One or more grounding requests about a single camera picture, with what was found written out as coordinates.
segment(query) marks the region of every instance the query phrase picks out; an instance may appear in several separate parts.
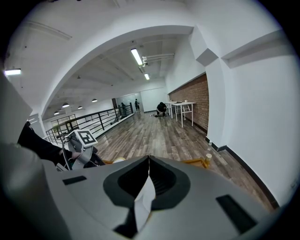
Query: bottle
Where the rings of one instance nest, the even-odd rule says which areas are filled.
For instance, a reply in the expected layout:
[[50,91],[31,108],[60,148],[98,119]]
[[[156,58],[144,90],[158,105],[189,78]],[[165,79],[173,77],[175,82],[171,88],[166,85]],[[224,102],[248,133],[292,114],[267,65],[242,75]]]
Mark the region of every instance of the bottle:
[[212,158],[211,145],[212,145],[212,142],[210,141],[210,142],[208,143],[207,151],[205,152],[204,165],[205,165],[206,168],[209,168],[209,166],[210,166],[210,161],[211,161],[211,158]]

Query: table leg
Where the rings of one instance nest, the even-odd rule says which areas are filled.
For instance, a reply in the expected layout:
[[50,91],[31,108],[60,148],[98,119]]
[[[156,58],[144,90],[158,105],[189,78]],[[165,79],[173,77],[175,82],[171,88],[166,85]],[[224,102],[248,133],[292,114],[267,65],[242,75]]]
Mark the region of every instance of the table leg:
[[193,113],[193,104],[192,104],[192,126],[193,126],[193,123],[194,123],[194,113]]
[[175,115],[176,115],[176,121],[177,121],[177,106],[175,106]]
[[181,127],[183,128],[183,119],[182,119],[182,105],[180,105],[180,110],[181,110]]

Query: black pants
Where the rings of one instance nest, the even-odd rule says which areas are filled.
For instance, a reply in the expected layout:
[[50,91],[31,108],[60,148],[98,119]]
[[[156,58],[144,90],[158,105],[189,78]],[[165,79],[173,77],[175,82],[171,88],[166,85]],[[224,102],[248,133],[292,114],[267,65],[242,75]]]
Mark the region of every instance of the black pants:
[[[166,110],[163,111],[163,116],[165,116],[165,111]],[[157,115],[159,115],[159,111],[158,110],[156,110],[156,113],[157,113]]]

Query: black sleeve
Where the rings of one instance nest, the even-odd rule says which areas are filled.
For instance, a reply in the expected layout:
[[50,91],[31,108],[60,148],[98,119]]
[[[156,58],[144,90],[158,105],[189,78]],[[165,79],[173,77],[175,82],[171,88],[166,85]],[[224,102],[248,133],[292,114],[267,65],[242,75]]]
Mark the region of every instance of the black sleeve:
[[[59,155],[61,148],[52,145],[48,141],[39,137],[34,131],[30,129],[26,124],[20,134],[18,144],[22,147],[28,148],[34,151],[41,159],[46,159],[54,162],[56,165],[58,162],[63,164],[63,155]],[[71,156],[72,153],[67,151],[67,156]]]

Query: rectangular ceiling light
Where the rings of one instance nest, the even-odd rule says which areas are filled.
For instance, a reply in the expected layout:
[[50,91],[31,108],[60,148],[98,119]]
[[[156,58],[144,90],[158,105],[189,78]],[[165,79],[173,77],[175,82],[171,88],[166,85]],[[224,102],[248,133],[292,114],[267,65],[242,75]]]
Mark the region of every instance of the rectangular ceiling light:
[[139,53],[137,52],[137,49],[136,48],[131,49],[131,53],[133,54],[135,60],[137,61],[137,64],[138,65],[143,65],[143,62],[142,62],[142,60],[140,58]]
[[21,74],[21,69],[8,69],[4,71],[5,75],[17,75],[17,74]]

